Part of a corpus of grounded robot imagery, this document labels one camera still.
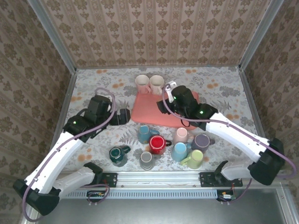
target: pink mat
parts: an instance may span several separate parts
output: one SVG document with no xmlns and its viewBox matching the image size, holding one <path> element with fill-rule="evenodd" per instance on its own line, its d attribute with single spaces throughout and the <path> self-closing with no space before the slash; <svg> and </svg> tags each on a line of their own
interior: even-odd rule
<svg viewBox="0 0 299 224">
<path fill-rule="evenodd" d="M 199 101 L 198 93 L 192 91 L 194 98 Z M 131 114 L 131 119 L 137 123 L 145 123 L 151 125 L 167 126 L 167 127 L 184 127 L 179 118 L 171 114 L 162 114 L 157 106 L 157 102 L 162 100 L 162 96 L 152 94 L 139 94 L 137 93 L 134 107 Z M 187 130 L 193 130 L 195 127 L 184 127 Z"/>
</svg>

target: light blue mug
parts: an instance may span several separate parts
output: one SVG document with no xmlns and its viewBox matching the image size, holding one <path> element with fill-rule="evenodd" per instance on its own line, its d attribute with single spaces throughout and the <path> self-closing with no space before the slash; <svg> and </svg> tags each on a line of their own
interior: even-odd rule
<svg viewBox="0 0 299 224">
<path fill-rule="evenodd" d="M 141 144 L 148 144 L 151 136 L 159 134 L 159 131 L 150 129 L 147 125 L 142 125 L 138 130 L 137 138 Z"/>
<path fill-rule="evenodd" d="M 171 157 L 176 162 L 181 162 L 191 151 L 191 143 L 178 142 L 174 145 L 171 151 Z"/>
</svg>

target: purple mug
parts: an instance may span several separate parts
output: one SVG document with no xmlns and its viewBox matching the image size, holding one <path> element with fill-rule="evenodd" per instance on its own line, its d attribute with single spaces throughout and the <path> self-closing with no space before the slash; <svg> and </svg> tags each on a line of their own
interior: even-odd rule
<svg viewBox="0 0 299 224">
<path fill-rule="evenodd" d="M 205 153 L 208 147 L 215 143 L 215 140 L 206 136 L 205 134 L 198 134 L 192 141 L 191 149 L 199 149 L 202 153 Z"/>
</svg>

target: wallpaper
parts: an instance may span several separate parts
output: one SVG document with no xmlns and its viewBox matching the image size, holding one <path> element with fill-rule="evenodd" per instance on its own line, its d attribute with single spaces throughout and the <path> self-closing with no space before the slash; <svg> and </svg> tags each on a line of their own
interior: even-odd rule
<svg viewBox="0 0 299 224">
<path fill-rule="evenodd" d="M 299 1 L 285 0 L 245 70 L 267 137 L 299 166 Z M 299 205 L 299 177 L 289 182 Z"/>
<path fill-rule="evenodd" d="M 78 68 L 238 64 L 270 0 L 42 0 Z"/>
<path fill-rule="evenodd" d="M 12 189 L 51 145 L 70 73 L 26 1 L 0 1 L 0 223 L 14 224 Z"/>
</svg>

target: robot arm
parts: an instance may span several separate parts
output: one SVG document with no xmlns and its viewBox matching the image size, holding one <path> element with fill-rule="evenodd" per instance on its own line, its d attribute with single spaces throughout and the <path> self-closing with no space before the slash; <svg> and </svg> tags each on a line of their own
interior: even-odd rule
<svg viewBox="0 0 299 224">
<path fill-rule="evenodd" d="M 60 198 L 64 195 L 81 186 L 98 184 L 101 181 L 103 170 L 91 162 L 63 179 L 56 179 L 67 161 L 89 138 L 94 138 L 106 129 L 108 124 L 113 126 L 126 124 L 130 120 L 130 111 L 128 109 L 120 109 L 119 115 L 115 113 L 110 122 L 100 130 L 92 131 L 77 139 L 73 139 L 67 142 L 61 149 L 59 147 L 74 136 L 93 129 L 106 121 L 111 115 L 111 105 L 110 99 L 104 96 L 96 95 L 92 97 L 88 108 L 81 110 L 77 115 L 68 119 L 57 143 L 41 164 L 25 180 L 19 179 L 14 182 L 13 188 L 20 197 L 23 197 L 29 184 L 34 181 L 29 189 L 26 202 L 43 216 L 52 212 Z"/>
<path fill-rule="evenodd" d="M 170 81 L 166 85 L 165 91 L 168 94 L 166 104 L 171 111 L 183 118 L 197 120 L 198 122 L 190 121 L 190 125 L 222 137 L 232 145 L 238 147 L 249 157 L 247 160 L 238 162 L 222 162 L 216 169 L 221 170 L 222 179 L 233 180 L 236 178 L 253 177 L 264 185 L 272 183 L 285 161 L 260 143 L 270 146 L 283 154 L 283 144 L 280 140 L 274 139 L 270 141 L 239 127 L 211 105 L 198 104 L 190 89 L 183 85 L 177 86 L 174 81 Z M 170 114 L 164 106 L 163 101 L 157 102 L 157 106 L 162 113 Z M 220 122 L 199 122 L 199 120 L 216 120 Z M 258 139 L 259 142 L 253 141 L 251 137 Z"/>
</svg>

